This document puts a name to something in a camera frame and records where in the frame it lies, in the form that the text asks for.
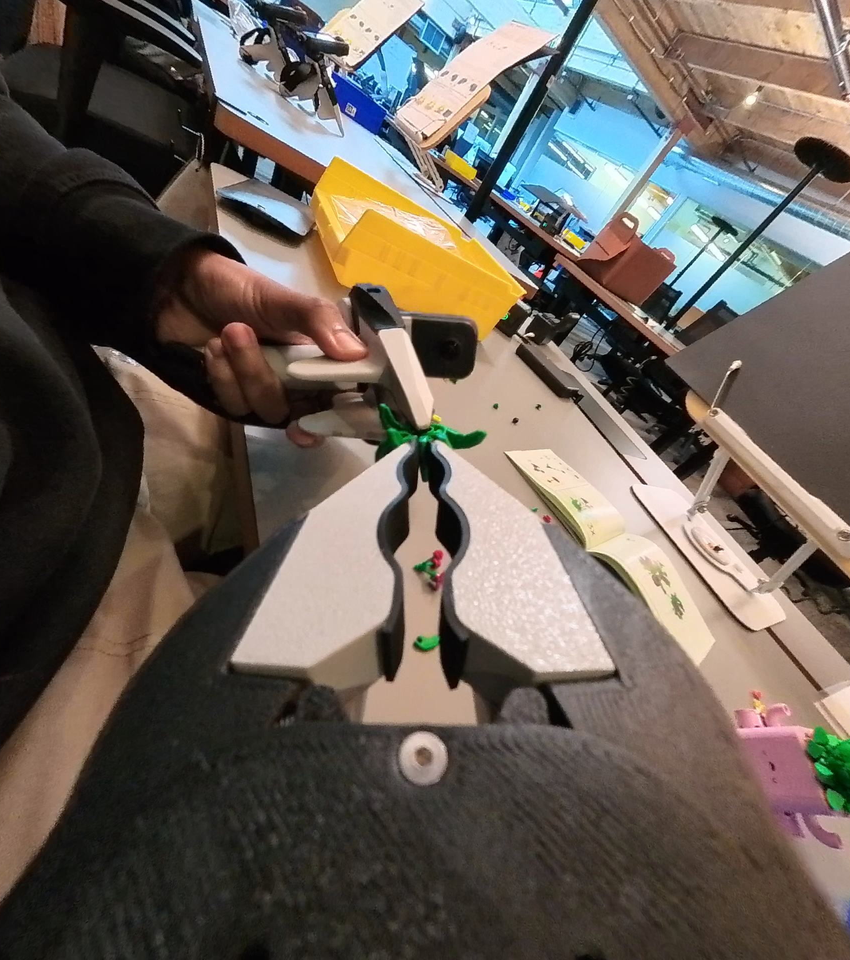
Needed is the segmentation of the small blue bin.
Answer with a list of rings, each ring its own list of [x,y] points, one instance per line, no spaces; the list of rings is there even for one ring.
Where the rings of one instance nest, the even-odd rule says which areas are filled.
[[[339,111],[357,125],[378,137],[386,126],[388,109],[367,92],[358,80],[345,74],[332,74]]]

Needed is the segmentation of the black pillar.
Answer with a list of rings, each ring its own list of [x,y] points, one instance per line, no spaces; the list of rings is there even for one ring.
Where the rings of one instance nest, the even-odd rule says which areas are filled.
[[[480,186],[464,213],[464,219],[470,224],[474,224],[482,216],[486,202],[491,198],[494,187],[498,185],[502,173],[512,160],[529,126],[536,118],[539,109],[554,85],[555,79],[574,52],[582,33],[587,29],[589,19],[592,18],[598,5],[598,1],[582,1],[578,4],[566,29],[558,40],[554,52],[545,58],[544,65],[541,71],[537,73],[536,79],[528,82],[522,90],[515,103],[515,110],[505,122],[503,136],[496,143],[496,150],[488,170],[485,176],[481,178]]]

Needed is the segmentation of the open instruction booklet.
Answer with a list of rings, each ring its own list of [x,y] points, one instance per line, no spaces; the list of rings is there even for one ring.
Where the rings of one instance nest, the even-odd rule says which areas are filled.
[[[580,545],[615,573],[699,666],[715,640],[671,558],[626,528],[623,514],[573,466],[550,449],[505,456],[547,502]]]

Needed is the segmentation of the black and white equipment heap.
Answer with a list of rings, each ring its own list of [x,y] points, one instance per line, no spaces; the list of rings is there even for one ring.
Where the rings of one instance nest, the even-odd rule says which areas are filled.
[[[331,62],[343,61],[350,47],[343,38],[307,30],[309,17],[296,6],[249,2],[254,26],[237,30],[239,60],[267,81],[282,98],[323,125],[345,135],[345,124]]]

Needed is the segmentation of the white desk lamp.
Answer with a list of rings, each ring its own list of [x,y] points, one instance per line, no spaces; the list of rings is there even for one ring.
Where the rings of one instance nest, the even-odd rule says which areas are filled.
[[[803,535],[803,543],[779,570],[772,577],[748,587],[746,592],[758,596],[781,589],[786,580],[818,551],[826,555],[850,580],[850,523],[802,486],[734,418],[723,411],[723,404],[729,398],[742,367],[739,359],[727,367],[714,397],[708,403],[701,398],[696,400],[696,404],[692,403],[691,398],[686,399],[694,425],[702,429],[717,447],[705,478],[687,510],[686,528],[690,528],[695,519],[707,511],[720,475],[728,463],[734,461]]]

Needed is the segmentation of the black divider panel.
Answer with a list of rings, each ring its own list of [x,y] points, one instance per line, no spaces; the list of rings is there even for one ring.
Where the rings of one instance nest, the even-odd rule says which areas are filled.
[[[736,359],[722,411],[850,523],[850,253],[667,363],[697,404],[714,398]]]

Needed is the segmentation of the brown cardboard carrier box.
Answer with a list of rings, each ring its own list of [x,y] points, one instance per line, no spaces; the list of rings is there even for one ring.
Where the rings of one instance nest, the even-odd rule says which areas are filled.
[[[638,233],[639,220],[624,212],[611,219],[585,247],[578,266],[611,294],[641,306],[675,268],[668,248],[648,246]]]

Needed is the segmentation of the green toy plant stem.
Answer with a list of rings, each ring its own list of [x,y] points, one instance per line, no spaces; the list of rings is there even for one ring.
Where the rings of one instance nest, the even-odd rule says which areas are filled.
[[[410,426],[385,403],[378,404],[379,422],[383,436],[379,440],[375,460],[378,462],[394,450],[412,445],[418,455],[418,470],[424,482],[430,480],[433,443],[440,442],[451,450],[469,450],[487,438],[482,429],[459,431],[446,423],[441,416],[433,414],[426,428]]]

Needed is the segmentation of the pink toy planter with plant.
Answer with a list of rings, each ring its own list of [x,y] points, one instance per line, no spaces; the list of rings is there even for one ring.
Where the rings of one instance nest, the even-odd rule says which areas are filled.
[[[843,847],[825,818],[850,818],[850,737],[792,723],[787,703],[767,704],[759,690],[734,713],[743,750],[774,817],[795,839]]]

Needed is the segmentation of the cardboard instruction board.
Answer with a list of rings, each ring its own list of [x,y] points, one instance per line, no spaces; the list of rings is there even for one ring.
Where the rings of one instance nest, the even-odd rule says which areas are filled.
[[[504,72],[551,53],[554,32],[510,21],[473,42],[443,66],[394,116],[412,145],[430,150],[484,104]]]
[[[334,64],[355,71],[424,7],[424,1],[359,1],[336,12],[323,33],[348,43],[348,54],[332,54]]]

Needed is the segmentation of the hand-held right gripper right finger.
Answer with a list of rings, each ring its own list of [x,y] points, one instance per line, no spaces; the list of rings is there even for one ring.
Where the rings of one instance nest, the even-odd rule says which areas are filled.
[[[447,565],[439,653],[451,689],[467,684],[486,713],[515,690],[603,681],[612,656],[570,566],[587,559],[518,499],[443,442],[429,447],[435,535]]]

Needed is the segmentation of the yellow plastic bin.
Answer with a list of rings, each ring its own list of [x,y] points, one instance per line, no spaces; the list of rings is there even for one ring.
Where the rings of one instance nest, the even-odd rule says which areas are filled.
[[[454,246],[449,248],[368,210],[347,232],[332,220],[319,234],[342,286],[383,287],[407,313],[469,318],[480,338],[526,295],[478,240],[465,237],[455,227],[451,229]]]
[[[374,212],[419,238],[453,251],[465,237],[453,222],[416,203],[341,157],[326,167],[311,193],[311,212],[324,250],[333,260],[362,216]]]

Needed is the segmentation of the black power strip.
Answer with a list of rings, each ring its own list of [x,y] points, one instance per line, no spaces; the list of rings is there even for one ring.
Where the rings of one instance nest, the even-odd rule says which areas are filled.
[[[515,354],[558,399],[578,402],[584,396],[581,382],[551,359],[551,355],[542,346],[533,342],[520,342]]]

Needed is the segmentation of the grey desk with wooden edge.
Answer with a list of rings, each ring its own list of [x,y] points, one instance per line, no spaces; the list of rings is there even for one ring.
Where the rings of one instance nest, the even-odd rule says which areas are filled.
[[[213,123],[219,133],[273,162],[277,170],[290,175],[291,182],[307,192],[315,187],[330,162],[341,158],[476,238],[522,286],[527,299],[538,292],[536,282],[480,234],[460,210],[427,188],[404,157],[385,141],[349,119],[344,121],[344,134],[339,134],[268,87],[251,66],[241,61],[238,39],[223,14],[202,2],[193,2],[192,23],[204,60]]]

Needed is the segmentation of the black floor lamp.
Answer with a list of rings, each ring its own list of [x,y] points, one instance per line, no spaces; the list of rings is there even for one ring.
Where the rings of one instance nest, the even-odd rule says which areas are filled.
[[[767,228],[791,206],[794,200],[815,179],[823,177],[833,184],[850,184],[850,154],[839,146],[814,136],[803,136],[795,142],[792,152],[806,169],[803,177],[735,247],[731,255],[708,276],[695,293],[689,295],[683,306],[674,311],[671,316],[673,326],[676,326],[689,310],[698,303],[701,297],[707,294],[743,258],[751,246],[767,231]]]

